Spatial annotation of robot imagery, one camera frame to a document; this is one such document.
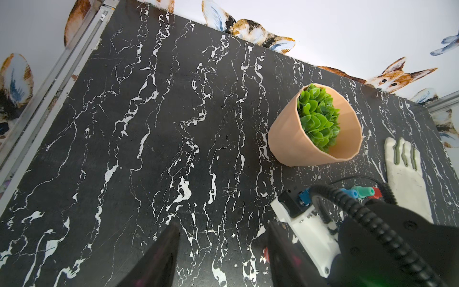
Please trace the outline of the red stamp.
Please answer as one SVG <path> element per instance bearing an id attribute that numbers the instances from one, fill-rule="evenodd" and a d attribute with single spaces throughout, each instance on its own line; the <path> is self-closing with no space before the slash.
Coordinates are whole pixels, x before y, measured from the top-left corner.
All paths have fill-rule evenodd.
<path id="1" fill-rule="evenodd" d="M 377 187 L 373 187 L 372 189 L 374 190 L 374 194 L 372 196 L 369 196 L 368 197 L 369 199 L 380 199 L 380 198 L 382 198 L 382 194 L 381 194 L 380 189 L 378 189 Z"/>

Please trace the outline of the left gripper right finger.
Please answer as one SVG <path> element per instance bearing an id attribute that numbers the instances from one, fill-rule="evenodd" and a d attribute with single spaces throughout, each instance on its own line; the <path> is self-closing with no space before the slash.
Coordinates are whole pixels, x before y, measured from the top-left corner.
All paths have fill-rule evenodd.
<path id="1" fill-rule="evenodd" d="M 286 236 L 276 222 L 268 226 L 268 258 L 275 287 L 321 287 L 323 277 L 311 259 L 305 256 Z"/>

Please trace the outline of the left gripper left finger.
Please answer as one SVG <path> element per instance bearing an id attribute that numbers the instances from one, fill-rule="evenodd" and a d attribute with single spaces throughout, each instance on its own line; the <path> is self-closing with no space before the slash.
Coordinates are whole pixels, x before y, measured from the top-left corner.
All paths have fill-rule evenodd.
<path id="1" fill-rule="evenodd" d="M 180 229 L 170 224 L 144 256 L 117 285 L 119 287 L 170 287 L 173 285 Z"/>

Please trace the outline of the blue stamp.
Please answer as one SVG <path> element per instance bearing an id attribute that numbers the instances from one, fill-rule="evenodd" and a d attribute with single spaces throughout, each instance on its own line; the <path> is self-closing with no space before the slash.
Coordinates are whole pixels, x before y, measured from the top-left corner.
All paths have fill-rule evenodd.
<path id="1" fill-rule="evenodd" d="M 348 189 L 342 188 L 341 191 L 345 192 L 345 194 L 347 194 L 348 196 L 350 196 L 353 199 L 358 199 L 359 198 L 358 192 L 356 190 L 354 190 L 354 189 L 348 190 Z"/>

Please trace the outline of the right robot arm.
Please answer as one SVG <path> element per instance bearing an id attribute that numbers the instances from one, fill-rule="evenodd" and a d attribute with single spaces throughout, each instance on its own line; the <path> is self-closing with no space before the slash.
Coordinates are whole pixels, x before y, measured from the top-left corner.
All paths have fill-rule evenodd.
<path id="1" fill-rule="evenodd" d="M 330 216 L 323 200 L 346 214 L 338 245 L 359 282 L 381 287 L 458 286 L 457 227 L 432 224 L 409 209 L 379 200 L 361 204 L 331 185 L 313 185 L 309 195 L 326 222 Z"/>

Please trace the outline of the green stamp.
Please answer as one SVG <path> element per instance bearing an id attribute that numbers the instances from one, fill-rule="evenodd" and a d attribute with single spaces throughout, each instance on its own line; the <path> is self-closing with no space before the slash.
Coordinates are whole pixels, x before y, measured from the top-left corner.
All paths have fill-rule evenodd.
<path id="1" fill-rule="evenodd" d="M 352 190 L 357 192 L 357 197 L 359 199 L 364 199 L 366 197 L 371 197 L 375 195 L 375 190 L 372 187 L 362 187 L 362 186 L 354 186 Z"/>

